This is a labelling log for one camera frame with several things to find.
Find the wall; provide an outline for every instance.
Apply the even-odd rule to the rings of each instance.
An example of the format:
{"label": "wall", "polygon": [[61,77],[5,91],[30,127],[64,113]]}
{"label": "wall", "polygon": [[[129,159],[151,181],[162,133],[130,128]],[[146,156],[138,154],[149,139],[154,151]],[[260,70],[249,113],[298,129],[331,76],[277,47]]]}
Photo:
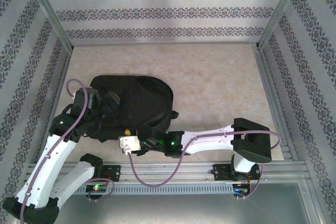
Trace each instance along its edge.
{"label": "wall", "polygon": [[46,137],[69,49],[38,0],[0,0],[0,223]]}
{"label": "wall", "polygon": [[74,45],[257,42],[279,0],[50,0]]}
{"label": "wall", "polygon": [[300,159],[336,223],[336,0],[291,0],[263,48]]}

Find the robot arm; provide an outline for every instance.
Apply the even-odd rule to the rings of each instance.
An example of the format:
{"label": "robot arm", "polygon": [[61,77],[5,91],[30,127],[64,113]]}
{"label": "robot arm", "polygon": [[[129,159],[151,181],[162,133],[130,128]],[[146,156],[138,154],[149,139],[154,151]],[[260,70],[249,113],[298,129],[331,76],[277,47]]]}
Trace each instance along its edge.
{"label": "robot arm", "polygon": [[[44,151],[28,181],[17,193],[16,197],[5,199],[3,208],[14,217],[20,218],[20,210],[24,203],[24,198],[29,196],[25,203],[24,221],[28,224],[54,223],[59,209],[78,187],[93,177],[101,177],[103,160],[91,154],[86,154],[69,174],[55,183],[66,158],[75,148],[80,137],[87,131],[88,127],[94,125],[95,117],[91,110],[96,100],[97,91],[94,89],[87,89],[87,91],[88,106],[82,120],[49,153],[61,136],[74,124],[83,108],[83,89],[80,89],[76,93],[74,103],[71,106],[67,106],[61,115],[54,118]],[[67,114],[66,112],[69,108],[71,108],[71,111]],[[47,159],[44,165],[38,170],[45,157]],[[27,193],[34,176],[37,177],[33,187]]]}
{"label": "robot arm", "polygon": [[[16,218],[20,218],[21,208],[24,210],[24,221],[28,224],[54,223],[59,209],[65,201],[91,178],[102,175],[102,159],[86,154],[80,159],[77,166],[62,180],[55,184],[56,178],[71,151],[75,148],[81,136],[88,132],[97,131],[100,127],[97,119],[103,115],[97,112],[100,107],[100,97],[96,89],[87,89],[88,102],[84,116],[73,128],[74,122],[83,112],[84,91],[76,92],[72,105],[67,106],[61,115],[54,118],[49,130],[47,144],[33,173],[16,197],[6,198],[3,208]],[[60,136],[73,129],[60,142]],[[122,136],[119,138],[120,147],[125,154],[143,155],[148,151],[163,152],[165,156],[179,158],[207,150],[233,150],[232,178],[239,180],[245,178],[251,167],[256,163],[271,162],[270,137],[267,134],[245,134],[242,131],[269,130],[268,128],[246,119],[235,119],[233,125],[202,132],[168,132],[153,131],[146,127],[139,129],[135,136]],[[59,142],[51,152],[50,149]],[[44,165],[38,169],[39,164],[45,160]],[[33,187],[29,193],[28,187],[32,178],[36,176]]]}
{"label": "robot arm", "polygon": [[[245,134],[240,132],[255,131]],[[120,147],[128,154],[143,155],[147,151],[160,151],[166,156],[180,158],[185,155],[209,150],[234,151],[232,173],[248,174],[256,163],[264,164],[272,161],[269,134],[262,134],[269,128],[243,118],[234,119],[234,124],[224,128],[201,132],[169,132],[162,134],[156,131],[138,132],[137,136],[120,137]]]}

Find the lavender cable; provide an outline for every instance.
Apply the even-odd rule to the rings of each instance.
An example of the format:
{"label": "lavender cable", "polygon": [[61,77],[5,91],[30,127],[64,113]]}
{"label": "lavender cable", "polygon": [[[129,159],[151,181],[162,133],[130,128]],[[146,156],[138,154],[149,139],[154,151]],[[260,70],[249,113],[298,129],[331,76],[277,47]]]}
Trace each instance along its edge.
{"label": "lavender cable", "polygon": [[[200,136],[194,137],[194,138],[192,138],[192,139],[187,143],[187,145],[184,147],[184,149],[183,149],[183,151],[182,151],[182,153],[181,153],[181,157],[180,157],[180,159],[178,160],[177,166],[176,166],[174,172],[172,173],[172,175],[170,175],[170,177],[169,177],[168,179],[166,179],[164,182],[162,182],[162,183],[160,183],[160,184],[157,184],[157,185],[149,185],[149,184],[145,183],[144,181],[142,181],[142,180],[140,179],[140,177],[137,175],[136,171],[135,171],[134,163],[133,163],[131,154],[128,153],[128,157],[130,158],[130,162],[131,162],[131,167],[132,167],[133,174],[134,174],[134,176],[136,177],[136,179],[140,182],[140,184],[142,184],[142,185],[144,185],[144,186],[146,186],[146,187],[150,187],[150,188],[157,188],[157,187],[161,187],[161,186],[167,184],[167,183],[168,183],[168,182],[175,176],[175,174],[177,173],[177,171],[178,171],[179,168],[180,168],[180,165],[181,165],[181,163],[182,163],[182,159],[183,159],[183,157],[184,157],[184,154],[185,154],[186,150],[187,150],[188,147],[189,147],[194,141],[196,141],[197,139],[204,138],[204,137],[210,137],[210,136],[229,136],[229,135],[243,135],[243,134],[256,134],[256,133],[257,133],[257,134],[269,134],[269,135],[274,135],[274,136],[276,136],[276,137],[278,138],[278,142],[277,142],[274,146],[272,146],[271,149],[274,149],[274,148],[278,147],[278,146],[281,144],[281,142],[282,142],[282,137],[281,137],[278,133],[273,132],[273,131],[263,131],[263,130],[236,131],[236,132],[221,132],[221,133],[204,134],[204,135],[200,135]],[[256,189],[257,189],[257,187],[258,187],[258,185],[259,185],[259,183],[260,183],[260,178],[261,178],[263,169],[264,169],[264,165],[262,164],[262,170],[260,171],[260,177],[259,177],[259,179],[258,179],[258,182],[257,182],[255,188],[252,190],[252,192],[251,192],[249,195],[247,195],[245,198],[251,196],[251,194],[253,194],[253,193],[256,191]]]}
{"label": "lavender cable", "polygon": [[26,196],[22,202],[22,206],[21,206],[21,211],[20,211],[20,224],[24,224],[24,212],[25,212],[25,207],[26,207],[26,204],[28,202],[28,198],[29,198],[29,194],[33,188],[33,185],[34,185],[34,182],[38,176],[38,174],[40,173],[43,165],[45,164],[45,162],[47,161],[48,157],[52,154],[52,152],[54,151],[54,149],[59,145],[60,142],[63,141],[63,139],[74,129],[74,127],[79,123],[79,121],[82,119],[84,113],[85,113],[85,110],[86,110],[86,107],[88,105],[88,92],[84,86],[84,84],[80,81],[80,80],[77,80],[77,79],[70,79],[68,80],[67,84],[66,84],[66,88],[67,88],[67,92],[68,94],[73,97],[73,95],[70,93],[70,90],[69,90],[69,83],[72,82],[72,81],[75,81],[77,83],[79,83],[81,85],[81,87],[83,88],[83,91],[84,91],[84,97],[85,97],[85,100],[84,100],[84,106],[83,106],[83,109],[82,111],[80,112],[78,118],[76,119],[76,121],[73,123],[73,125],[59,138],[59,140],[50,148],[49,152],[46,154],[46,156],[42,159],[41,163],[39,164],[39,166],[37,167],[36,169],[36,172],[35,174],[33,175],[32,177],[32,180],[30,181],[30,184],[28,186],[28,189],[27,189],[27,192],[26,192]]}

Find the metal extrusion bar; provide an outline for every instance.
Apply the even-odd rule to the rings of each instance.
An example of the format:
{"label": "metal extrusion bar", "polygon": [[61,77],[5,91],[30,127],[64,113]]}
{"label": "metal extrusion bar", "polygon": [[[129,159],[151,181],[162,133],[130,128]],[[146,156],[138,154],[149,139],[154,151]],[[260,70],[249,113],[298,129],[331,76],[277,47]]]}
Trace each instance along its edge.
{"label": "metal extrusion bar", "polygon": [[[183,162],[180,169],[170,181],[170,184],[215,184],[230,183],[232,181],[216,182],[210,173],[213,164],[229,164],[229,162]],[[76,165],[76,162],[65,162],[57,180],[62,179]],[[139,184],[131,169],[130,163],[105,162],[104,165],[121,165],[120,180],[117,184]],[[135,163],[135,170],[140,178],[149,184],[156,184],[167,179],[175,170],[176,163]],[[30,176],[35,164],[30,164],[26,179]],[[310,179],[304,161],[273,161],[264,165],[262,183],[298,182],[302,178]]]}
{"label": "metal extrusion bar", "polygon": [[274,31],[275,27],[278,24],[280,17],[283,15],[284,11],[286,10],[290,0],[280,0],[278,2],[277,7],[275,8],[274,12],[272,13],[271,18],[269,19],[264,31],[259,40],[259,49],[263,49],[267,40],[269,39],[270,35]]}
{"label": "metal extrusion bar", "polygon": [[[267,67],[267,64],[265,62],[265,56],[262,51],[259,51],[259,49],[253,45],[252,46],[253,52],[255,54],[255,59],[257,62],[257,66],[260,72],[261,81],[264,86],[266,98],[269,104],[269,108],[271,111],[271,115],[274,121],[274,126],[276,128],[276,131],[283,137],[283,143],[286,143],[289,148],[289,156],[290,159],[293,161],[299,160],[296,154],[296,150],[294,148],[294,144],[292,142],[286,119],[283,116],[281,104],[279,102],[279,99],[277,97],[276,89],[274,87],[274,83],[272,81],[269,69]],[[288,158],[288,153],[284,153],[282,150],[284,159]]]}
{"label": "metal extrusion bar", "polygon": [[62,41],[63,45],[66,47],[67,52],[72,52],[72,44],[70,42],[70,38],[63,28],[61,21],[59,20],[56,12],[54,11],[49,0],[38,0],[39,4],[44,9],[48,19],[50,20],[53,28],[55,29],[58,37]]}

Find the purple cable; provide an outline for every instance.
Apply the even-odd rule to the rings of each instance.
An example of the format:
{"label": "purple cable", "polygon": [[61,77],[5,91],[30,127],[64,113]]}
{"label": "purple cable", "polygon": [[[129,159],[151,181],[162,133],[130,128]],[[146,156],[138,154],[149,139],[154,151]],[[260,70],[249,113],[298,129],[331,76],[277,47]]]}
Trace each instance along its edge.
{"label": "purple cable", "polygon": [[[112,180],[108,179],[108,178],[92,178],[92,179],[89,179],[88,181],[86,181],[85,184],[86,184],[86,183],[89,183],[89,182],[98,181],[98,180],[103,180],[103,181],[111,182],[112,185],[113,185],[113,187],[112,187],[111,191],[110,191],[108,194],[104,195],[103,197],[101,197],[101,198],[99,198],[99,199],[94,199],[95,202],[98,202],[98,201],[100,201],[100,200],[102,200],[102,199],[105,199],[106,197],[110,196],[110,195],[113,193],[113,191],[114,191],[114,189],[115,189],[115,186],[116,186],[116,185],[114,184],[114,182],[113,182]],[[95,192],[95,191],[89,191],[89,194],[88,194],[88,199],[89,199],[89,201],[92,200],[92,199],[90,198],[90,194],[91,194],[91,193],[94,193],[94,192]]]}
{"label": "purple cable", "polygon": [[82,119],[86,107],[88,105],[88,92],[84,86],[84,84],[77,79],[70,79],[68,80],[67,84],[66,84],[66,88],[67,88],[67,92],[71,97],[74,97],[69,90],[69,83],[75,81],[77,83],[79,83],[81,85],[81,87],[83,88],[84,91],[84,96],[85,96],[85,100],[84,100],[84,106],[82,111],[80,112],[78,118],[76,119],[76,121],[73,123],[73,125],[59,138],[59,140],[50,148],[49,152],[46,154],[46,156],[42,159],[41,163],[39,164],[39,166],[36,169],[36,173],[33,175],[32,180],[30,181],[30,184],[28,186],[27,192],[26,192],[26,196],[22,202],[22,206],[21,206],[21,211],[20,211],[20,224],[24,224],[24,212],[25,212],[25,207],[26,204],[28,202],[28,198],[29,198],[29,194],[33,188],[34,182],[39,174],[39,172],[41,171],[43,165],[45,164],[45,162],[47,161],[48,157],[51,155],[51,153],[54,151],[54,149],[59,145],[60,142],[63,141],[63,139],[74,129],[74,127],[79,123],[79,121]]}
{"label": "purple cable", "polygon": [[[128,154],[128,157],[130,158],[130,162],[131,162],[131,167],[132,167],[132,171],[133,171],[133,174],[134,176],[136,177],[136,179],[140,182],[140,184],[146,186],[146,187],[150,187],[150,188],[157,188],[157,187],[161,187],[165,184],[167,184],[174,176],[175,174],[177,173],[177,171],[179,170],[180,168],[180,165],[182,163],[182,159],[184,157],[184,154],[186,152],[186,150],[188,149],[188,147],[197,139],[200,139],[200,138],[204,138],[204,137],[210,137],[210,136],[229,136],[229,135],[243,135],[243,134],[269,134],[269,135],[274,135],[278,138],[278,142],[271,147],[271,149],[274,149],[276,148],[277,146],[279,146],[282,142],[282,137],[278,134],[278,133],[275,133],[275,132],[272,132],[272,131],[262,131],[262,130],[254,130],[254,131],[236,131],[236,132],[223,132],[223,133],[212,133],[212,134],[204,134],[204,135],[200,135],[200,136],[197,136],[197,137],[194,137],[192,138],[188,143],[187,145],[184,147],[182,153],[181,153],[181,157],[180,159],[178,160],[178,163],[177,163],[177,166],[174,170],[174,172],[172,173],[172,175],[170,175],[170,177],[168,179],[166,179],[164,182],[162,182],[161,184],[157,184],[157,185],[149,185],[147,183],[145,183],[144,181],[142,181],[139,176],[137,175],[136,171],[135,171],[135,168],[134,168],[134,164],[133,164],[133,160],[132,160],[132,157],[131,157],[131,154]],[[264,165],[262,164],[261,165],[262,167],[262,170],[260,171],[260,177],[258,179],[258,182],[255,186],[255,188],[252,190],[252,192],[247,195],[245,198],[251,196],[251,194],[253,194],[255,192],[255,190],[257,189],[259,183],[260,183],[260,178],[261,178],[261,175],[262,175],[262,171],[264,169]]]}

